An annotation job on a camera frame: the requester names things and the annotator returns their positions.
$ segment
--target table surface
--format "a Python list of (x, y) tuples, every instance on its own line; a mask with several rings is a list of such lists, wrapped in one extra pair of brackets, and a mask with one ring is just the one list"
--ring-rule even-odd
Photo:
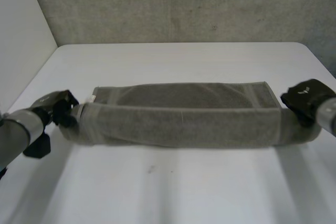
[[(298, 43), (68, 45), (11, 111), (70, 89), (267, 81), (275, 95), (335, 78)], [(336, 139), (254, 150), (79, 146), (49, 126), (51, 154), (17, 157), (0, 181), (0, 223), (335, 223)]]

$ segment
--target gray cloth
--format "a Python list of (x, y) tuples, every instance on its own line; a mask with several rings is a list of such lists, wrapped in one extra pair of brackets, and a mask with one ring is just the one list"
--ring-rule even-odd
[(169, 83), (95, 88), (93, 103), (73, 109), (78, 125), (61, 128), (79, 144), (249, 148), (312, 141), (265, 82)]

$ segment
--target white wall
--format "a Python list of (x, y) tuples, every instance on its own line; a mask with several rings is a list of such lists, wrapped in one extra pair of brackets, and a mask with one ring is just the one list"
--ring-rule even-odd
[(0, 110), (6, 112), (56, 50), (37, 0), (0, 0)]

